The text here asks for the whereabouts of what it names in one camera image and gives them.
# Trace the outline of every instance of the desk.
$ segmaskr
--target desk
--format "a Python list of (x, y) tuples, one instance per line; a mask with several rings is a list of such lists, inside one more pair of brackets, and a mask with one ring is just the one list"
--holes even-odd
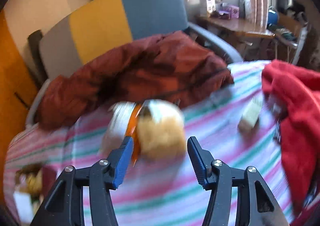
[(237, 37), (251, 37), (261, 39), (273, 39), (275, 34), (267, 29), (246, 21), (245, 19), (222, 20), (218, 18), (198, 17), (202, 27), (212, 25), (218, 29), (232, 32)]

